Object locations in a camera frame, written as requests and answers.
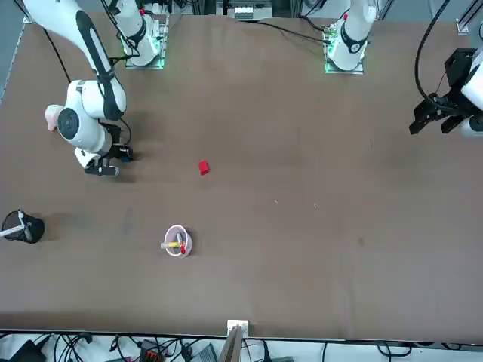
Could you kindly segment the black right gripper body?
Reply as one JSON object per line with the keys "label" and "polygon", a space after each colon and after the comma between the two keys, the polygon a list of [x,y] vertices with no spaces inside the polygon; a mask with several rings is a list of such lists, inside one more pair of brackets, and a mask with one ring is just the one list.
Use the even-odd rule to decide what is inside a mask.
{"label": "black right gripper body", "polygon": [[109,151],[99,159],[98,165],[107,167],[109,166],[112,158],[116,158],[121,162],[133,161],[134,152],[133,149],[128,145],[130,140],[128,140],[126,143],[121,142],[122,129],[118,125],[114,124],[107,124],[103,122],[100,124],[104,127],[107,134],[111,136],[111,146]]}

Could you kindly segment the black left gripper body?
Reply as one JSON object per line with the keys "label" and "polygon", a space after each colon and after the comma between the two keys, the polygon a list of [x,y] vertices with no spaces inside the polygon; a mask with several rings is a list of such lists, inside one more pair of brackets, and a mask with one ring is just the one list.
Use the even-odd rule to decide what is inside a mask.
{"label": "black left gripper body", "polygon": [[470,74],[475,48],[458,48],[445,61],[449,91],[444,96],[432,94],[440,116],[471,115],[476,107],[462,94],[462,87]]}

